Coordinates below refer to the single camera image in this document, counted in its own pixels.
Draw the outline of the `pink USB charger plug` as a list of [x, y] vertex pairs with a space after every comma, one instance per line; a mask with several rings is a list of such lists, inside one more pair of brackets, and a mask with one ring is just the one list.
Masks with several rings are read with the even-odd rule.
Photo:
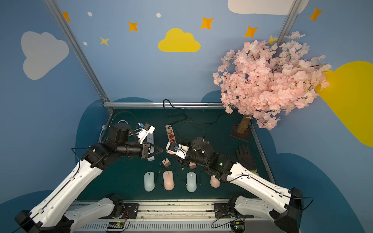
[[196, 170], [197, 169], [197, 165], [195, 163], [192, 163], [192, 162], [189, 163], [189, 167], [190, 167], [191, 170]]

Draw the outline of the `light green wireless mouse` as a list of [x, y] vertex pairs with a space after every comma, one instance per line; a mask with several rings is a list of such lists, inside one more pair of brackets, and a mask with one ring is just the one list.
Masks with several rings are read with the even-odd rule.
[[144, 174], [144, 189], [146, 192], [151, 192], [155, 188], [154, 172], [149, 171]]

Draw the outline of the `pink wireless mouse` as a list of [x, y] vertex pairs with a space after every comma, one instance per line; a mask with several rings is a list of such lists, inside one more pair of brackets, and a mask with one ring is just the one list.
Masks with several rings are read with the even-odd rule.
[[219, 188], [219, 187], [220, 187], [220, 180], [217, 179], [217, 178], [214, 177], [214, 176], [211, 176], [211, 178], [210, 178], [210, 185], [211, 185], [213, 188]]
[[164, 188], [167, 191], [171, 191], [174, 189], [174, 178], [173, 178], [173, 172], [168, 170], [163, 173], [163, 181], [164, 181]]

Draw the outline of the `light blue wireless mouse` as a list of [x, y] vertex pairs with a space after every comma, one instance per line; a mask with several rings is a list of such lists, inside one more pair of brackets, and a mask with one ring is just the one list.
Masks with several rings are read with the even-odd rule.
[[190, 193], [193, 193], [196, 191], [197, 189], [197, 175], [196, 173], [194, 172], [189, 172], [187, 173], [187, 176], [186, 176], [187, 180], [186, 180], [186, 188], [187, 188], [187, 191], [190, 192]]

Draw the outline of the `pink wireless mouse front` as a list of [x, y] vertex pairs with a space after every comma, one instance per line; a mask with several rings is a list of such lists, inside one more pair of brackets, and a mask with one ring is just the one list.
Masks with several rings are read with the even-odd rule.
[[168, 170], [163, 173], [163, 181], [164, 181], [164, 188], [167, 191], [171, 191], [174, 189], [174, 178], [173, 178], [173, 172]]

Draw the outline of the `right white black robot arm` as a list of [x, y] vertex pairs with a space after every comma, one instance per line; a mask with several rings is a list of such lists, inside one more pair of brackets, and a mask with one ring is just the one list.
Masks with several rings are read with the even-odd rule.
[[235, 184], [258, 197], [258, 200], [243, 196], [231, 198], [228, 206], [232, 213], [269, 219], [286, 233], [300, 231], [305, 199], [300, 189], [287, 189], [261, 178], [239, 162], [215, 152], [210, 142], [200, 137], [194, 139], [190, 146], [169, 142], [166, 150], [180, 164], [202, 166], [207, 174], [220, 182]]

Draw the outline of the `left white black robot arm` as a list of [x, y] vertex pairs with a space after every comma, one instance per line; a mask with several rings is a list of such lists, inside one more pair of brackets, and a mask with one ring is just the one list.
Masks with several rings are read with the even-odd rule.
[[68, 208], [85, 188], [121, 156], [141, 159], [161, 154], [163, 149], [152, 143], [98, 143], [87, 148], [73, 171], [40, 204], [22, 210], [15, 217], [19, 227], [28, 233], [72, 233], [102, 217], [126, 217], [123, 201], [115, 195], [75, 211]]

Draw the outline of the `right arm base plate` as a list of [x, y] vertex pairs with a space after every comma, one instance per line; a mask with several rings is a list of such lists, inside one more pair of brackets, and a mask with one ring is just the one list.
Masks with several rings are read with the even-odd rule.
[[226, 203], [214, 203], [215, 218], [254, 218], [253, 215], [242, 215]]

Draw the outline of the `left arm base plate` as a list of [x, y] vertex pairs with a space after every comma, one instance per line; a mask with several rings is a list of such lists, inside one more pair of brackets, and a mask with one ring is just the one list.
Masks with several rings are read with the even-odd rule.
[[138, 203], [120, 203], [115, 205], [111, 214], [111, 218], [122, 219], [130, 218], [136, 219], [139, 211]]

